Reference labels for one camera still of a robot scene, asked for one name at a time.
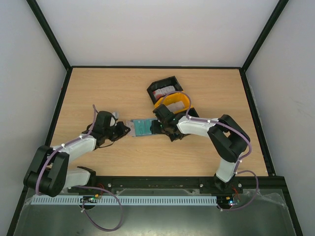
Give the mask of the white pink blossom card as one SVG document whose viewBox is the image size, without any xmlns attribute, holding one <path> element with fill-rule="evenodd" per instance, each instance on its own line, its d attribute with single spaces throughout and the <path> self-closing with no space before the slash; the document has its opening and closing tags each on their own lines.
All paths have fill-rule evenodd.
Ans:
<svg viewBox="0 0 315 236">
<path fill-rule="evenodd" d="M 130 129 L 130 131 L 128 132 L 129 136 L 135 137 L 135 128 L 134 128 L 134 123 L 132 120 L 127 120 L 126 121 L 126 126 Z"/>
</svg>

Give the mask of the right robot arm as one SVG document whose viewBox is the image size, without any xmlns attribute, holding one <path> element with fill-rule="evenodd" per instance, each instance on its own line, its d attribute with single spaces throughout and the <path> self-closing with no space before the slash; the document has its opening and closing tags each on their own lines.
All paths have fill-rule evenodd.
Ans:
<svg viewBox="0 0 315 236">
<path fill-rule="evenodd" d="M 153 113 L 157 118 L 150 128 L 153 134 L 164 134 L 172 142 L 188 135 L 209 138 L 220 157 L 214 186 L 222 193 L 231 188 L 242 154 L 252 149 L 249 136 L 231 116 L 200 118 L 194 108 L 175 113 L 165 105 L 159 105 Z"/>
</svg>

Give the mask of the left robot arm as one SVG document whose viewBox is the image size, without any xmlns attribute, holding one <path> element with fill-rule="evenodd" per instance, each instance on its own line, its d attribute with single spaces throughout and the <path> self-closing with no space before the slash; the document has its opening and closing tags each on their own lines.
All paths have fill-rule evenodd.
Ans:
<svg viewBox="0 0 315 236">
<path fill-rule="evenodd" d="M 114 143 L 130 132 L 117 113 L 100 111 L 87 129 L 77 138 L 58 146 L 40 146 L 31 161 L 23 179 L 25 187 L 33 189 L 37 195 L 55 197 L 66 188 L 85 186 L 94 171 L 77 167 L 69 170 L 69 164 L 82 155 L 104 147 L 106 140 Z"/>
</svg>

